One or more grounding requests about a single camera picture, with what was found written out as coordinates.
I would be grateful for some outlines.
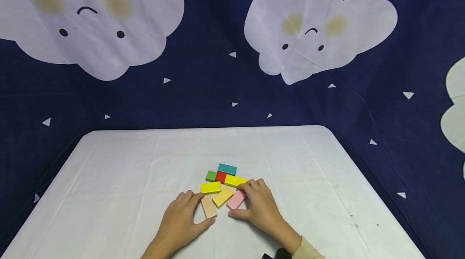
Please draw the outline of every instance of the left hand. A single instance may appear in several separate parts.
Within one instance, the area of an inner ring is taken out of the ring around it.
[[[141,259],[169,258],[208,229],[215,222],[214,217],[199,224],[193,221],[194,209],[204,196],[192,191],[181,192],[166,209],[157,235]]]

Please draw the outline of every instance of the finger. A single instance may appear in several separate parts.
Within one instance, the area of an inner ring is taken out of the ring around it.
[[[183,196],[184,192],[181,192],[180,194],[178,194],[178,197],[175,200],[180,201]]]
[[[210,219],[206,219],[201,223],[197,223],[194,225],[194,230],[196,235],[202,234],[202,232],[206,231],[211,225],[215,223],[215,218],[211,217]]]
[[[264,180],[263,179],[259,179],[257,180],[257,184],[260,185],[261,187],[266,187],[266,184],[264,183]]]
[[[258,188],[258,184],[255,180],[251,179],[249,180],[248,182],[246,182],[246,184],[250,185],[253,189],[257,189]]]
[[[235,219],[249,219],[251,216],[251,210],[230,210],[228,216]]]
[[[198,194],[194,194],[191,198],[191,200],[187,203],[187,207],[192,209],[192,211],[195,209],[196,205],[199,203],[199,200],[205,197],[205,194],[202,192],[199,192]]]
[[[194,196],[194,193],[192,192],[192,190],[188,190],[186,194],[182,197],[181,204],[186,205],[193,196]]]
[[[245,191],[248,197],[250,197],[250,194],[253,192],[253,188],[247,183],[239,184],[237,189]]]

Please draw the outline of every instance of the pink block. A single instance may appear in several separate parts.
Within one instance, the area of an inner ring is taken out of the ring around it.
[[[235,210],[241,205],[246,197],[247,194],[245,194],[245,192],[238,190],[235,192],[232,198],[229,199],[226,206],[229,207],[230,210]]]

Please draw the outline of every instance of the teal block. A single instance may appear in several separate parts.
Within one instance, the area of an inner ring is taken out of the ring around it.
[[[205,177],[206,181],[215,182],[216,172],[208,171]]]
[[[232,176],[236,176],[237,167],[221,164],[218,166],[219,172],[224,172]]]

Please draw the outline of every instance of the navy blue backdrop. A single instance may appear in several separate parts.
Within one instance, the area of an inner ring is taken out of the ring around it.
[[[113,81],[76,64],[37,61],[0,40],[0,254],[33,209],[34,194],[43,194],[92,130],[319,124],[426,258],[464,258],[465,154],[440,121],[452,106],[446,74],[465,57],[465,0],[389,0],[398,24],[385,41],[292,85],[265,74],[245,39],[252,1],[184,0],[163,54]],[[415,95],[407,99],[404,91]]]

